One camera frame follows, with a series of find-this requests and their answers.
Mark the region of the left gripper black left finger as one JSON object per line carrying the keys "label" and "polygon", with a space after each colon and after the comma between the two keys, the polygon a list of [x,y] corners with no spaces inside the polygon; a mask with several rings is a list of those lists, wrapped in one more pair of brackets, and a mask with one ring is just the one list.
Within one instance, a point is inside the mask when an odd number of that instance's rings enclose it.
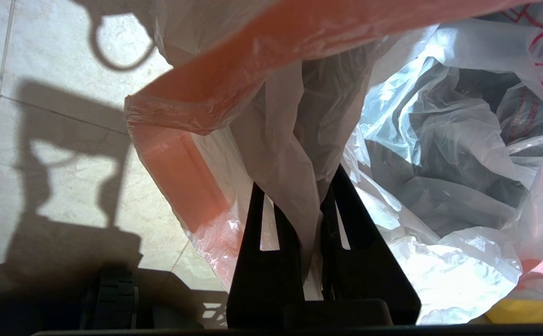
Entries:
{"label": "left gripper black left finger", "polygon": [[279,249],[260,249],[264,204],[265,192],[254,184],[227,301],[229,328],[284,328],[285,310],[304,302],[299,239],[278,206]]}

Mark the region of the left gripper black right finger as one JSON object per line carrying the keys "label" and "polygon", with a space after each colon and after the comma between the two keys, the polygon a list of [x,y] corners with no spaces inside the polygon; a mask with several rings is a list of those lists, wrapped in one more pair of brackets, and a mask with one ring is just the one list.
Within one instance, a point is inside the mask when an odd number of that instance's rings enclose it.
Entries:
{"label": "left gripper black right finger", "polygon": [[421,300],[339,166],[321,204],[322,294],[332,301],[383,301],[394,324],[414,325]]}

